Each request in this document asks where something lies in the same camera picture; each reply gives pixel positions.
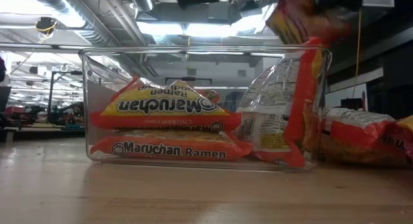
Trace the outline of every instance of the ceiling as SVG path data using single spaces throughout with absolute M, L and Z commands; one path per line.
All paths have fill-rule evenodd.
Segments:
M 0 42 L 41 42 L 43 45 L 55 46 L 281 44 L 278 37 L 263 25 L 265 17 L 271 13 L 277 0 L 256 0 L 259 8 L 255 10 L 256 15 L 250 19 L 243 19 L 239 10 L 245 2 L 251 0 L 221 0 L 219 3 L 190 6 L 185 11 L 179 7 L 176 0 L 155 0 L 154 8 L 151 11 L 138 12 L 137 15 L 132 0 L 67 0 L 68 2 L 65 4 L 73 8 L 65 10 L 67 12 L 65 15 L 56 11 L 57 5 L 42 4 L 39 1 L 42 0 L 0 0 Z M 386 11 L 387 8 L 370 8 L 363 24 L 369 25 Z M 34 28 L 35 22 L 40 17 L 53 17 L 58 20 L 52 37 L 42 40 L 44 36 Z M 349 18 L 351 21 L 357 20 L 355 16 Z M 77 19 L 81 20 L 80 24 L 75 22 Z M 146 30 L 147 28 L 140 23 L 154 26 Z M 187 32 L 190 25 L 194 23 L 215 24 L 224 27 L 218 31 L 201 31 L 203 36 L 189 37 Z M 172 31 L 172 27 L 177 26 L 178 31 L 183 31 L 183 33 L 169 34 L 168 31 Z M 162 35 L 155 36 L 153 32 L 162 33 Z M 88 36 L 88 33 L 95 34 L 96 41 Z M 64 54 L 57 50 L 37 52 L 36 49 L 28 51 L 27 49 L 10 50 L 9 48 L 6 53 L 9 73 L 12 72 L 10 75 L 14 94 L 12 97 L 16 98 L 12 102 L 16 104 L 24 103 L 26 100 L 36 100 L 40 105 L 47 102 L 52 71 L 81 69 L 81 60 L 77 54 Z M 199 56 L 191 57 L 188 61 L 186 57 L 182 56 L 165 57 L 159 54 L 149 55 L 145 61 L 142 61 L 137 55 L 97 57 L 95 59 L 110 70 L 116 69 L 117 73 L 137 74 L 162 84 L 165 82 L 165 77 L 174 74 L 185 76 L 186 68 L 196 68 L 198 75 L 201 74 L 203 77 L 213 79 L 214 85 L 242 87 L 248 86 L 256 76 L 255 70 L 259 61 L 259 59 L 252 57 L 230 56 Z M 238 66 L 229 68 L 229 62 L 237 63 Z M 31 66 L 37 66 L 42 73 L 30 73 Z M 246 70 L 247 76 L 238 78 L 238 70 Z M 73 85 L 80 80 L 81 77 L 70 74 L 60 77 L 54 85 L 57 91 L 54 102 L 82 100 L 82 96 L 79 96 L 81 89 Z

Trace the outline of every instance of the instant noodle packet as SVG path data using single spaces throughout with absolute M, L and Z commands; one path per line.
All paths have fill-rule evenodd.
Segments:
M 307 44 L 319 43 L 313 39 Z M 304 167 L 304 153 L 310 156 L 318 146 L 321 126 L 313 106 L 322 93 L 317 90 L 323 80 L 322 53 L 308 49 L 285 55 L 245 92 L 237 109 L 242 113 L 237 136 L 254 145 L 259 159 Z
M 234 161 L 251 149 L 251 144 L 222 131 L 120 130 L 95 144 L 90 153 L 99 157 Z
M 107 129 L 178 128 L 233 130 L 239 114 L 227 112 L 183 81 L 166 88 L 134 79 L 115 94 L 102 112 L 91 113 L 93 125 Z
M 386 114 L 347 108 L 327 108 L 324 116 L 321 160 L 375 166 L 411 166 L 411 117 L 395 121 Z

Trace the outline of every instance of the transparent bin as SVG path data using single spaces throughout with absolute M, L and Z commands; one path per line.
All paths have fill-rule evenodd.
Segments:
M 126 86 L 135 75 L 145 77 L 158 85 L 169 85 L 174 79 L 192 75 L 189 83 L 199 88 L 211 88 L 223 98 L 228 92 L 245 92 L 251 82 L 267 68 L 280 62 L 292 62 L 288 56 L 317 50 L 321 61 L 316 79 L 316 95 L 312 115 L 317 127 L 312 129 L 311 154 L 302 152 L 309 165 L 317 159 L 322 111 L 325 103 L 326 74 L 332 54 L 325 48 L 310 45 L 288 46 L 145 46 L 119 48 L 89 48 L 79 56 L 83 62 L 83 88 L 86 118 L 86 153 L 92 161 L 126 163 L 167 167 L 201 167 L 243 170 L 285 170 L 286 166 L 260 161 L 246 156 L 238 161 L 205 161 L 184 159 L 127 158 L 114 154 L 91 154 L 91 148 L 117 130 L 105 130 L 91 124 L 90 114 L 103 111 L 112 96 Z M 238 103 L 231 101 L 227 109 L 235 110 Z

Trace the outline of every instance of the workbench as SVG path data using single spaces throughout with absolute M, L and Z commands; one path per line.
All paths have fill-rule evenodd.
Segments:
M 413 172 L 93 163 L 85 139 L 0 147 L 0 223 L 413 223 Z

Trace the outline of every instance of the wooden table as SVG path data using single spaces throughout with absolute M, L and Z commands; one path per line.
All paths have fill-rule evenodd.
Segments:
M 84 139 L 0 147 L 0 223 L 413 223 L 413 173 L 92 163 Z

